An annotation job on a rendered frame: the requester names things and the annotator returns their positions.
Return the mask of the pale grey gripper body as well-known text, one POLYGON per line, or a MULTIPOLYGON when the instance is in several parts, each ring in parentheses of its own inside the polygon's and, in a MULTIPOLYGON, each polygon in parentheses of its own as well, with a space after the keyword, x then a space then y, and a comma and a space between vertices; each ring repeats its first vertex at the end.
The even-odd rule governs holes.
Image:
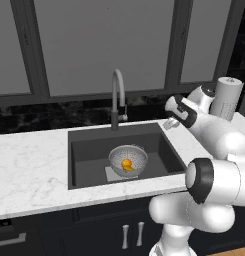
POLYGON ((178 120, 176 120, 175 118, 173 117, 170 117, 168 118, 165 123, 163 124, 163 127, 166 129, 166 130, 169 130, 171 128, 176 128, 180 125, 180 122, 178 120))

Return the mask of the silver perforated colander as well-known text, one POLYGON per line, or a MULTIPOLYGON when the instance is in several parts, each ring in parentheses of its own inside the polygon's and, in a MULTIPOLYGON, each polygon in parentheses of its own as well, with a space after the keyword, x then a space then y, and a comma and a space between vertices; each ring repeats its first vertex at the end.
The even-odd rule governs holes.
POLYGON ((139 176, 146 168, 148 155, 144 148, 138 145, 121 145, 109 153, 109 163, 112 170, 120 177, 132 178, 139 176), (124 159, 130 159, 134 171, 126 172, 121 166, 124 159))

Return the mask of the grey curved sink faucet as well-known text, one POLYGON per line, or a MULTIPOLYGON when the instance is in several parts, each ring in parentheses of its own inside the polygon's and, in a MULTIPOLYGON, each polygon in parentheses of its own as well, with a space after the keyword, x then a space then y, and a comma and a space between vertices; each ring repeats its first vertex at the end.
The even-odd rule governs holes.
POLYGON ((127 105, 122 73, 115 69, 112 74, 111 130, 117 131, 120 121, 127 121, 127 105))

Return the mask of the dark grey sink basin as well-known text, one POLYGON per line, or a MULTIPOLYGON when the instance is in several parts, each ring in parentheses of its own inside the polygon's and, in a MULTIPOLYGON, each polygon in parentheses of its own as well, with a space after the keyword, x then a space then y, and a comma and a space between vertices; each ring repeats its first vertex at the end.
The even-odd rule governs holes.
POLYGON ((105 168, 109 153, 121 145, 141 146, 148 162, 135 180, 184 174, 186 165, 157 123, 68 132, 68 189, 79 189, 126 182, 105 168))

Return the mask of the white paper towel roll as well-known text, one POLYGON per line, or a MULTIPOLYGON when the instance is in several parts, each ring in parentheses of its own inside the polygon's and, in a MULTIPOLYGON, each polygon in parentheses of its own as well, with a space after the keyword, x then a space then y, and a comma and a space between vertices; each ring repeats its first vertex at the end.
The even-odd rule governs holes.
POLYGON ((232 77, 220 77, 215 88, 215 99, 210 114, 231 121, 244 83, 232 77))

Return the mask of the dark framed window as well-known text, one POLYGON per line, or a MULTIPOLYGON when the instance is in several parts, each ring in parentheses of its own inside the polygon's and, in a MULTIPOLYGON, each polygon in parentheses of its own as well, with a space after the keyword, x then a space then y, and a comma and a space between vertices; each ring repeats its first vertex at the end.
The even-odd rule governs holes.
POLYGON ((0 0, 0 107, 213 87, 245 0, 0 0))

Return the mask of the dark false drawer front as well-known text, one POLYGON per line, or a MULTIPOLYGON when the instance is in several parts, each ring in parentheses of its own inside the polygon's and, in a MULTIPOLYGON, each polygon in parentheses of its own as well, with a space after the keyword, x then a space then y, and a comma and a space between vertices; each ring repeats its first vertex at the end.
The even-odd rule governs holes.
POLYGON ((150 200, 151 197, 145 197, 75 208, 72 210, 72 216, 75 223, 106 218, 108 216, 119 216, 147 209, 150 200))

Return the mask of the dark cupboard door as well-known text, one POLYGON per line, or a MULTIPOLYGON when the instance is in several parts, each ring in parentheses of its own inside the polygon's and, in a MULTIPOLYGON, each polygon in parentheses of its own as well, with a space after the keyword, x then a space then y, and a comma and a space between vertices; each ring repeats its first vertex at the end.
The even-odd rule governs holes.
POLYGON ((158 242, 163 226, 155 223, 147 211, 136 214, 133 218, 132 256, 149 256, 152 247, 158 242), (144 222, 142 246, 137 247, 138 223, 144 222))
POLYGON ((65 229, 59 236, 62 256, 130 256, 132 218, 94 221, 65 229), (122 249, 123 225, 128 224, 128 248, 122 249))

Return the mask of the dark cupboard run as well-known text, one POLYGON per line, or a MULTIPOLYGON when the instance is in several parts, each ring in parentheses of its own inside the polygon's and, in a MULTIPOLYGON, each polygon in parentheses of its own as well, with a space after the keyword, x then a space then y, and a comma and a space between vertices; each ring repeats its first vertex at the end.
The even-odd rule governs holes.
POLYGON ((189 238, 190 247, 198 256, 238 249, 245 246, 245 207, 234 207, 235 222, 224 233, 194 230, 189 238))

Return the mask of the black oven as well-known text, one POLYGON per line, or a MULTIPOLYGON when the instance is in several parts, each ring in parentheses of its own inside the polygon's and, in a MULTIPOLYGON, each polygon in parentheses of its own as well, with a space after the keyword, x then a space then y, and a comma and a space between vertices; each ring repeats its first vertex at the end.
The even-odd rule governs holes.
POLYGON ((0 236, 26 234, 24 243, 0 247, 0 256, 45 256, 39 233, 32 217, 0 220, 0 236))

